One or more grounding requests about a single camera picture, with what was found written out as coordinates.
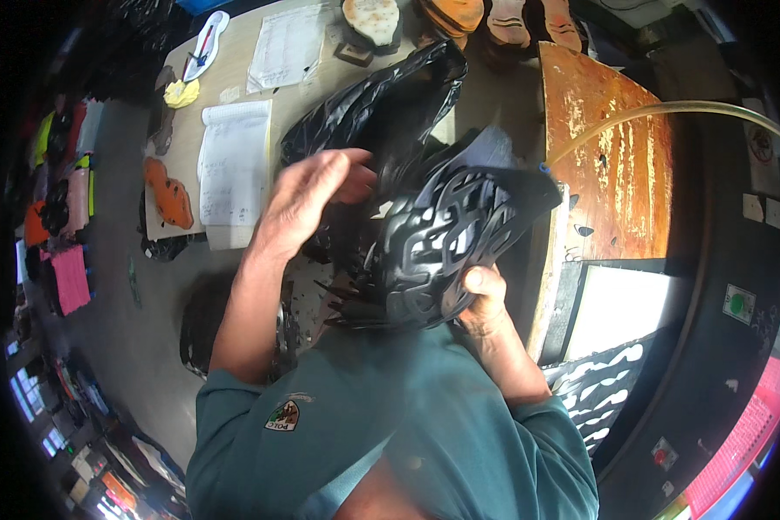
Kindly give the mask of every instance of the embroidered badge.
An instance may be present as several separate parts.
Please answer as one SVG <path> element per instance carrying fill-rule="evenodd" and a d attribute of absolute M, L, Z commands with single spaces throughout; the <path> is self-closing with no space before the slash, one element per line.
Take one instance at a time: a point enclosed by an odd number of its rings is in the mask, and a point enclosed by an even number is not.
<path fill-rule="evenodd" d="M 291 432 L 298 425 L 298 416 L 300 410 L 294 401 L 289 400 L 274 410 L 266 421 L 266 429 L 272 429 L 276 432 Z"/>

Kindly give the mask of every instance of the handwritten note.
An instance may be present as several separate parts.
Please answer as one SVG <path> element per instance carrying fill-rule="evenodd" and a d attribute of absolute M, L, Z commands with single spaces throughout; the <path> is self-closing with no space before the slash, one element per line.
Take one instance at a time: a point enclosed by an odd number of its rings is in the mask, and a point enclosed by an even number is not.
<path fill-rule="evenodd" d="M 324 7 L 299 7 L 263 19 L 246 78 L 247 94 L 303 81 L 320 57 Z"/>
<path fill-rule="evenodd" d="M 205 225 L 254 225 L 269 171 L 272 102 L 247 101 L 202 110 L 199 219 Z"/>

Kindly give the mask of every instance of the warning sticker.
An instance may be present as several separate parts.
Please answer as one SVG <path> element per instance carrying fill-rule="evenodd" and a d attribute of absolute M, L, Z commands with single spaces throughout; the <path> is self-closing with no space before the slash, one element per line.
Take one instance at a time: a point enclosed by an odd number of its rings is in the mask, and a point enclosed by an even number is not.
<path fill-rule="evenodd" d="M 754 302 L 756 300 L 757 296 L 754 293 L 728 284 L 722 312 L 746 325 L 751 325 L 751 315 L 754 313 Z"/>

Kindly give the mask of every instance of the yellow paper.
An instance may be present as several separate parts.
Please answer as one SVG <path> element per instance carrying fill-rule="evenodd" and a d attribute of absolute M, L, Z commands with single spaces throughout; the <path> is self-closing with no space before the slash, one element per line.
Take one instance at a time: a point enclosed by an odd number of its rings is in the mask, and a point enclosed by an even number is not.
<path fill-rule="evenodd" d="M 187 84 L 182 81 L 174 81 L 165 89 L 165 103 L 170 108 L 187 107 L 199 95 L 199 80 L 189 81 Z"/>

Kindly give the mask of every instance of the worn wooden panel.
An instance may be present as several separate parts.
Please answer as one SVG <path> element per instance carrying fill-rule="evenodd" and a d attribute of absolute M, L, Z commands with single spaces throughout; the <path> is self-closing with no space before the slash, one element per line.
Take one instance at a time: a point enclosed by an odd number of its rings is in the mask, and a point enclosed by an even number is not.
<path fill-rule="evenodd" d="M 546 102 L 546 153 L 597 121 L 659 102 L 641 85 L 578 52 L 540 42 Z M 609 128 L 564 156 L 552 175 L 577 203 L 565 247 L 583 260 L 664 258 L 670 234 L 673 179 L 665 116 Z M 581 236 L 577 226 L 595 230 Z"/>

